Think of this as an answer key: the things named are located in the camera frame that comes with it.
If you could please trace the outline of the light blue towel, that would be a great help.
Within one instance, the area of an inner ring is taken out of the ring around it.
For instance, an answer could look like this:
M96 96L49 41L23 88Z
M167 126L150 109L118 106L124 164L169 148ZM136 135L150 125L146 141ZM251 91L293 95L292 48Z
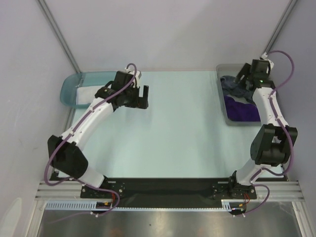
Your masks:
M95 98L95 94L102 86L86 86L77 89L76 105L90 105Z

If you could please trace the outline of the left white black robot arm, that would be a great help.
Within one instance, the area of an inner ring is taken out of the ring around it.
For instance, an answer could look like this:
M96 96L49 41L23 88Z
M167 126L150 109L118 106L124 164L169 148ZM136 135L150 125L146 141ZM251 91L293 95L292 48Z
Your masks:
M90 167L83 149L97 126L119 107L147 109L149 87L143 86L139 95L141 72L127 66L117 71L113 81L99 88L84 114L60 136L52 135L48 141L49 161L68 178L91 186L91 191L102 198L109 191L108 178Z

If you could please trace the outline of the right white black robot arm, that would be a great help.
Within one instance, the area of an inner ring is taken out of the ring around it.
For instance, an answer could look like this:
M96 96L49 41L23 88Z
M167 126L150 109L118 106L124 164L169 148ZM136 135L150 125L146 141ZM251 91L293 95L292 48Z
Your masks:
M271 62L264 57L244 64L236 76L236 82L252 92L261 128L250 146L250 158L229 178L229 197L239 199L255 193L254 182L264 171L277 176L271 170L281 164L293 163L293 148L298 136L296 128L289 126L283 117L276 97L276 87L270 80Z

